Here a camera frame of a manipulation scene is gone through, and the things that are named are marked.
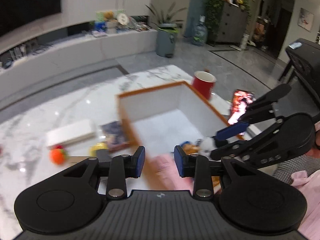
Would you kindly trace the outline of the illustrated card box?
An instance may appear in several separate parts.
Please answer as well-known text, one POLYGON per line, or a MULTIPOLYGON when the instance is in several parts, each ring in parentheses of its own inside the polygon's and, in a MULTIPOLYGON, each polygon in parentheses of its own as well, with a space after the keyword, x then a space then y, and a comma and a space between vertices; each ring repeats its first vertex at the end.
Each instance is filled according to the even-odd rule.
POLYGON ((124 150, 130 146, 121 121, 109 122, 100 127, 105 136, 104 142, 111 153, 124 150))

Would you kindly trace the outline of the white black plush toy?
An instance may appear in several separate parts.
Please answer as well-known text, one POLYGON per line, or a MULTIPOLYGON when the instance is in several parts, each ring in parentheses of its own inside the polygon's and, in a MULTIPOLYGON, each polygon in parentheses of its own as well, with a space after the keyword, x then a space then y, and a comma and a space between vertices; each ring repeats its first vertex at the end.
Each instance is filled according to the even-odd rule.
POLYGON ((215 140, 213 137, 205 137, 199 144, 199 154, 210 156, 211 152, 216 149, 215 140))

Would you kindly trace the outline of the pink pouch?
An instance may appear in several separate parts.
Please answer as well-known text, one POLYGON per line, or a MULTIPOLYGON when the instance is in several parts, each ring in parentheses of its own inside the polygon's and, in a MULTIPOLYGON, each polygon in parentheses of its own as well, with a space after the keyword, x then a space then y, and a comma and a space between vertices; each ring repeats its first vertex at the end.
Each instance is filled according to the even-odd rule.
POLYGON ((172 155, 158 155, 152 159, 151 163, 168 190, 188 190, 190 193, 193 192, 193 180, 188 177, 180 177, 172 155))

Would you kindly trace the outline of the yellow toy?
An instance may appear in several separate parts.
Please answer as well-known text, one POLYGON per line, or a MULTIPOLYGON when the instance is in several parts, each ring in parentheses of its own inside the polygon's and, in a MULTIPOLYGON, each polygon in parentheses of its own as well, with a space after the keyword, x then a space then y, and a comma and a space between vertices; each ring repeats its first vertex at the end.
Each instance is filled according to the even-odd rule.
POLYGON ((91 146, 89 149, 90 156, 96 157, 98 150, 106 150, 108 152, 108 146, 104 142, 100 142, 91 146))

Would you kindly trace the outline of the orange white storage box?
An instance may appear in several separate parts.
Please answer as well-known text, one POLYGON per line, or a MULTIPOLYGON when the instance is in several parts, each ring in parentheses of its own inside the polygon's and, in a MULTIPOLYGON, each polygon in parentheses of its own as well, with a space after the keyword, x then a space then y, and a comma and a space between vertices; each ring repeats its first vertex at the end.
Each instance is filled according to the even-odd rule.
POLYGON ((168 190, 153 164, 156 156, 228 126, 227 119, 185 81, 125 92, 117 100, 131 150, 145 147, 142 181, 148 190, 168 190))

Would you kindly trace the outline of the orange knitted ball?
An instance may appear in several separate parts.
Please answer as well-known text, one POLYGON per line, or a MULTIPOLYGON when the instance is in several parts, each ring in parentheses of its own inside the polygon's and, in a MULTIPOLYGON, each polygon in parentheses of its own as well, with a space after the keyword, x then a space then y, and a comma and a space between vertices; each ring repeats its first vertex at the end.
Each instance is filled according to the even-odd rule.
POLYGON ((68 155, 62 145, 57 145, 50 150, 49 157, 55 165, 62 165, 66 162, 68 155))

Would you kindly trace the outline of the red mug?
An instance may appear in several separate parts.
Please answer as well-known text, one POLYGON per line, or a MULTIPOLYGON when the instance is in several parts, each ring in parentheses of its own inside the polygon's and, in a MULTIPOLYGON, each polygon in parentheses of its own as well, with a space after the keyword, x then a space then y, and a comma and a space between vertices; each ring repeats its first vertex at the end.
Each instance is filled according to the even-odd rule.
POLYGON ((192 86, 207 100, 209 100, 211 97, 212 89, 214 88, 215 83, 216 77, 209 72, 196 71, 194 73, 192 86))

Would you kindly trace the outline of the grey drawer cabinet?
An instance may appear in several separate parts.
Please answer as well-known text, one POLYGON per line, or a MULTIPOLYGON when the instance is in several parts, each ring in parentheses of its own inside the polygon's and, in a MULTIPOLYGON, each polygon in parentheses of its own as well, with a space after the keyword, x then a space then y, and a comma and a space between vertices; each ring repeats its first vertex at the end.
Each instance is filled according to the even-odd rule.
POLYGON ((215 42, 240 43, 246 30, 248 12, 225 3, 215 42))

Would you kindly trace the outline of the water jug bottle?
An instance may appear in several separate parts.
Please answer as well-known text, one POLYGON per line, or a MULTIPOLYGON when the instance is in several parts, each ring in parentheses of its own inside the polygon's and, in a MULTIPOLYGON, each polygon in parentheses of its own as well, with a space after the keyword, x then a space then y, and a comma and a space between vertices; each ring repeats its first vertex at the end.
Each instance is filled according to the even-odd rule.
POLYGON ((201 15, 199 23, 194 28, 192 44, 196 46, 204 46, 207 39, 207 28, 205 26, 205 16, 201 15))

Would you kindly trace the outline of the white tv console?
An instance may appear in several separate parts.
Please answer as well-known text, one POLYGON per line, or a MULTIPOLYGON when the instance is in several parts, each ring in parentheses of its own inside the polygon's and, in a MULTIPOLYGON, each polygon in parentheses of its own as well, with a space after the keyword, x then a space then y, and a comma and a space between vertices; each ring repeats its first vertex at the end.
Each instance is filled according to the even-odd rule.
POLYGON ((15 61, 1 72, 1 101, 24 89, 83 66, 154 51, 157 31, 125 31, 102 37, 85 35, 57 43, 42 53, 15 61))

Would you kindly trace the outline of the grey trash bin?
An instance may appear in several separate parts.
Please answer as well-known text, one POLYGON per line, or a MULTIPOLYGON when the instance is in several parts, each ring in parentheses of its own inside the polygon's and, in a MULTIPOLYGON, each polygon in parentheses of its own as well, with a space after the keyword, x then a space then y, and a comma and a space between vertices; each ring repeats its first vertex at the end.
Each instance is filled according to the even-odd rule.
POLYGON ((156 54, 172 58, 175 51, 178 30, 175 24, 161 24, 157 30, 156 54))

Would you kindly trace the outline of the climbing green plant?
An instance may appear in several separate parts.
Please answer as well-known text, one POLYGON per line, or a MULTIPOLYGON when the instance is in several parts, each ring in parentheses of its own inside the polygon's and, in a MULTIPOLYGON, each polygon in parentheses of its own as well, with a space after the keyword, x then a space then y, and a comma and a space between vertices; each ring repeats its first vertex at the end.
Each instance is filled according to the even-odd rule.
POLYGON ((205 24, 208 33, 215 39, 218 35, 219 26, 222 18, 223 7, 225 4, 238 5, 241 11, 247 13, 246 24, 251 19, 251 9, 247 0, 204 0, 205 24))

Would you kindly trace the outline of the teddy bear figurine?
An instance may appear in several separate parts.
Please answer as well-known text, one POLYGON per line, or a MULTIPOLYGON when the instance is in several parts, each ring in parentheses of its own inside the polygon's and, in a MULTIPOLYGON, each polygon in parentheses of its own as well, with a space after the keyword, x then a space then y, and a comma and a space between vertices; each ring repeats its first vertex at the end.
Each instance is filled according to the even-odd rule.
POLYGON ((112 10, 103 12, 104 21, 112 21, 114 20, 114 13, 112 10))

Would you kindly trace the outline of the wall picture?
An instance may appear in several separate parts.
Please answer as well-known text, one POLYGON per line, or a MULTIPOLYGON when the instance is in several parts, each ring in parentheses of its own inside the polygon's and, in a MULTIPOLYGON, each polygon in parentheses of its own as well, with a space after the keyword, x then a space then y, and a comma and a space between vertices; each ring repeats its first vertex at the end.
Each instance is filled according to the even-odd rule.
POLYGON ((314 14, 306 9, 301 8, 297 24, 298 26, 310 32, 313 25, 313 18, 314 14))

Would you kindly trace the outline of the black wall television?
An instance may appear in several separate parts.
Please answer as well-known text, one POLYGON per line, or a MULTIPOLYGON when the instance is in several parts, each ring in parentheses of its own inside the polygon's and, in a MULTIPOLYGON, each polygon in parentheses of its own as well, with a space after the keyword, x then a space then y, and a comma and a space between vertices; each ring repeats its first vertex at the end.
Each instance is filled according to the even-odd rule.
POLYGON ((1 0, 1 36, 61 12, 61 0, 1 0))

